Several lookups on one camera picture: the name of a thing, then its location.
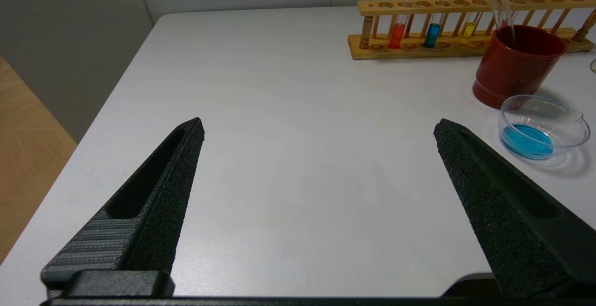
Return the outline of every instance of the test tube rack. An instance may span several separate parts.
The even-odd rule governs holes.
[[[596,23],[596,9],[592,11],[579,31],[573,28],[559,27],[571,9],[596,7],[596,0],[509,0],[511,11],[528,11],[523,25],[528,25],[537,10],[545,11],[538,23],[543,28],[554,9],[563,9],[561,16],[552,28],[543,28],[568,42],[568,52],[587,52],[594,44],[586,39],[586,34]],[[364,16],[362,34],[347,37],[352,59],[396,59],[425,58],[446,56],[482,56],[490,44],[493,34],[494,18],[487,30],[474,30],[469,39],[460,36],[461,27],[467,13],[491,12],[490,0],[366,0],[358,1],[360,15]],[[417,14],[425,14],[426,20],[419,33],[411,32],[412,22]],[[423,47],[428,24],[432,14],[443,14],[441,30],[432,49]],[[443,30],[447,17],[459,14],[455,30]],[[408,21],[402,37],[400,49],[389,48],[389,36],[398,15],[408,15]],[[389,32],[378,34],[381,16],[391,16]]]

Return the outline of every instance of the blue liquid in dish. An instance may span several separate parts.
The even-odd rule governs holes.
[[[508,126],[502,133],[505,145],[513,152],[530,159],[547,159],[553,154],[553,141],[543,132],[526,125],[513,127],[519,131]]]
[[[439,23],[431,23],[430,26],[428,26],[426,39],[424,39],[422,46],[432,49],[434,47],[434,43],[437,41],[437,37],[439,36],[439,30],[441,30],[441,25]]]

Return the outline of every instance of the white table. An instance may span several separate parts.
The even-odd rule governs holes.
[[[162,17],[0,266],[2,303],[44,300],[42,267],[195,116],[176,295],[427,297],[489,272],[436,149],[442,117],[596,227],[596,140],[564,167],[517,159],[471,93],[479,58],[352,61],[361,22],[355,7]],[[544,83],[588,123],[593,58],[565,56]]]

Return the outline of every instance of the wooden floor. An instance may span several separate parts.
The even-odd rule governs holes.
[[[0,263],[76,148],[0,57]]]

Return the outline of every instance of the red plastic cup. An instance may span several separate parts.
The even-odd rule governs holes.
[[[500,28],[476,71],[474,96],[487,106],[500,109],[510,96],[534,94],[558,59],[567,52],[567,43],[554,34],[529,26]]]

